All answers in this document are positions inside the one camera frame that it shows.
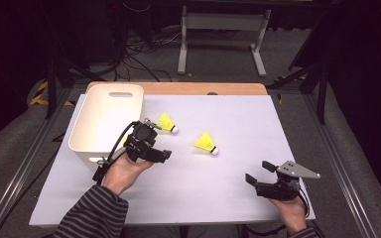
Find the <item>white plastic basket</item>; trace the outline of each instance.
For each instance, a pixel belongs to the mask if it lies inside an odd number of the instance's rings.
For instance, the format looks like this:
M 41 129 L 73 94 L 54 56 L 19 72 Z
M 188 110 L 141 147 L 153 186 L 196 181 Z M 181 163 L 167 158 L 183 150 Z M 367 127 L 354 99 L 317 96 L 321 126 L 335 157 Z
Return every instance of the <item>white plastic basket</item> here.
M 69 147 L 92 169 L 107 158 L 123 130 L 141 116 L 144 89 L 135 84 L 92 86 L 69 137 Z

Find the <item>person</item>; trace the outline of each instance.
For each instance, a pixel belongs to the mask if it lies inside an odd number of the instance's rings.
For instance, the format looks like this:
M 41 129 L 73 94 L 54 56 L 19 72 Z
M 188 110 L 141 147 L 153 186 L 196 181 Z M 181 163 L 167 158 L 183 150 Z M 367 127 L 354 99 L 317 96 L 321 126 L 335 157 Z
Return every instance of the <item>person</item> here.
M 153 165 L 134 163 L 123 154 L 108 170 L 103 185 L 94 185 L 63 217 L 55 238 L 120 237 L 128 211 L 128 201 L 120 195 L 134 184 L 138 176 Z M 290 201 L 270 199 L 277 207 L 291 238 L 319 237 L 308 227 L 305 205 L 299 197 Z M 176 226 L 126 229 L 126 237 L 180 237 Z M 191 226 L 188 237 L 238 237 L 237 225 Z

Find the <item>badminton shuttlecock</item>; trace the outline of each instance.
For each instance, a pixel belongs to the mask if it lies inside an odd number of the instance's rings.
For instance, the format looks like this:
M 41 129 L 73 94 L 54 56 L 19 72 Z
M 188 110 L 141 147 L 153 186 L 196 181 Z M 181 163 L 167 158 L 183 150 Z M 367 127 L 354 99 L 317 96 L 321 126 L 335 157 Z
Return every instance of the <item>badminton shuttlecock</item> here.
M 214 145 L 214 142 L 207 132 L 203 133 L 194 145 L 198 148 L 209 151 L 213 155 L 218 154 L 218 148 Z
M 179 132 L 179 128 L 175 125 L 175 123 L 173 123 L 172 119 L 166 112 L 160 116 L 157 121 L 157 125 L 163 130 L 170 131 L 173 134 L 177 134 Z
M 124 145 L 126 142 L 126 139 L 128 139 L 128 136 L 123 136 L 122 139 L 119 142 L 119 145 Z

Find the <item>human hand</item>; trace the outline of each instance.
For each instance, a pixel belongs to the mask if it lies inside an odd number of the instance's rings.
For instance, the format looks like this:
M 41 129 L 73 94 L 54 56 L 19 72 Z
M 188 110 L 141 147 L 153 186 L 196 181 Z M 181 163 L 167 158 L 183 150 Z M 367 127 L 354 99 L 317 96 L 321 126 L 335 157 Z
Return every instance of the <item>human hand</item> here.
M 299 231 L 308 228 L 305 218 L 305 204 L 299 196 L 289 201 L 280 201 L 276 199 L 269 200 L 277 206 L 289 235 L 294 235 Z
M 109 188 L 117 195 L 120 195 L 134 184 L 141 172 L 153 164 L 154 163 L 148 161 L 135 163 L 124 153 L 108 170 L 103 186 Z

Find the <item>gray fabric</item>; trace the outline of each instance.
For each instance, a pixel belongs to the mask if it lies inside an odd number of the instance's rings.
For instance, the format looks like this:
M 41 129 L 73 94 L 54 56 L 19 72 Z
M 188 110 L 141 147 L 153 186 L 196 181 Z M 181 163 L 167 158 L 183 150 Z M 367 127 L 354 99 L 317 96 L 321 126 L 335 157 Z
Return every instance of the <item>gray fabric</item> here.
M 180 238 L 179 226 L 145 226 L 128 227 L 125 229 L 126 238 Z M 190 226 L 188 238 L 237 238 L 237 225 L 195 225 Z

